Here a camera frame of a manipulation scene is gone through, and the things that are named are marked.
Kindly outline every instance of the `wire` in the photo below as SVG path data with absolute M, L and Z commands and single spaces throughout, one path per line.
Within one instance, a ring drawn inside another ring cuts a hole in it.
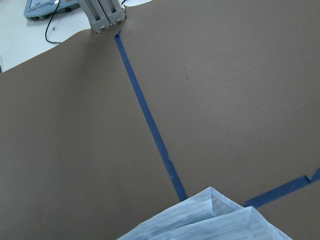
M 58 4 L 56 5 L 56 8 L 55 8 L 55 10 L 54 10 L 54 12 L 53 12 L 53 14 L 52 14 L 52 16 L 51 16 L 51 19 L 50 19 L 50 21 L 49 21 L 49 23 L 48 23 L 48 26 L 46 26 L 46 30 L 45 30 L 45 34 L 44 34 L 45 40 L 46 40 L 48 43 L 51 43 L 51 44 L 61 44 L 61 42 L 58 42 L 58 41 L 49 41 L 48 38 L 47 38 L 47 32 L 48 32 L 50 23 L 51 23 L 52 19 L 54 18 L 54 15 L 56 14 L 59 5 L 60 5 L 60 1 L 58 1 Z

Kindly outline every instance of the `metal bracket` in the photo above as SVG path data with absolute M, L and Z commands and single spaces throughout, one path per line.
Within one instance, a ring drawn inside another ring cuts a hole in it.
M 97 34 L 126 19 L 126 11 L 118 0 L 78 0 Z

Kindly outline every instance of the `blue tape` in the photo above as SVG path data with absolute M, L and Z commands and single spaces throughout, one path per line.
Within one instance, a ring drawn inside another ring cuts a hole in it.
M 179 200 L 182 202 L 183 200 L 186 200 L 188 197 L 187 197 L 187 194 L 186 194 L 186 191 L 184 189 L 184 186 L 182 185 L 181 183 L 181 180 L 175 170 L 175 166 L 173 165 L 173 163 L 171 162 L 170 158 L 169 158 L 169 155 L 168 155 L 168 151 L 167 151 L 167 148 L 166 148 L 166 145 L 160 135 L 160 132 L 157 128 L 157 125 L 155 123 L 155 120 L 154 118 L 152 117 L 151 115 L 151 112 L 150 112 L 150 109 L 148 107 L 148 104 L 146 102 L 146 99 L 144 97 L 144 94 L 140 88 L 140 85 L 138 83 L 138 80 L 135 76 L 135 73 L 134 73 L 134 70 L 132 69 L 131 67 L 131 64 L 130 64 L 130 61 L 128 59 L 128 56 L 127 56 L 127 53 L 126 53 L 126 50 L 125 50 L 125 47 L 121 41 L 121 38 L 120 38 L 120 30 L 116 33 L 116 35 L 114 36 L 114 39 L 115 39 L 115 42 L 118 46 L 118 49 L 119 49 L 119 52 L 120 52 L 120 55 L 121 55 L 121 58 L 122 58 L 122 61 L 123 61 L 123 64 L 125 66 L 125 69 L 126 69 L 126 72 L 129 76 L 129 79 L 131 81 L 131 84 L 133 86 L 133 89 L 134 89 L 134 92 L 135 92 L 135 95 L 138 99 L 138 102 L 140 104 L 140 107 L 142 109 L 142 112 L 144 114 L 144 117 L 145 117 L 145 120 L 149 126 L 149 129 L 151 131 L 151 134 L 153 136 L 153 139 L 155 141 L 155 144 L 158 148 L 158 151 L 161 155 L 161 158 L 163 160 L 163 163 L 165 165 L 165 168 L 170 176 L 170 179 L 172 181 L 172 184 L 174 186 L 174 189 L 176 191 L 176 194 L 178 195 L 179 197 Z
M 312 177 L 301 176 L 295 180 L 292 180 L 284 185 L 278 186 L 277 188 L 267 191 L 266 193 L 256 196 L 245 202 L 244 207 L 253 206 L 259 208 L 265 204 L 268 204 L 274 200 L 277 200 L 287 194 L 297 191 L 305 186 L 308 186 L 316 181 L 320 180 L 320 168 L 314 173 Z

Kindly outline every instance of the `electronic device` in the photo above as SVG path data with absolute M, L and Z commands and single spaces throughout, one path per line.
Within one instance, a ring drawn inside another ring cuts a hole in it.
M 47 19 L 56 9 L 55 0 L 27 0 L 24 16 L 28 20 L 37 21 Z M 68 13 L 79 8 L 78 0 L 60 0 L 57 13 Z

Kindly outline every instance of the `device display screen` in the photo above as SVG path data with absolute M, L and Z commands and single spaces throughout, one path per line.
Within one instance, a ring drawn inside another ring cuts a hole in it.
M 33 8 L 36 5 L 44 4 L 44 3 L 47 3 L 47 2 L 50 2 L 50 1 L 51 0 L 31 0 L 30 8 Z

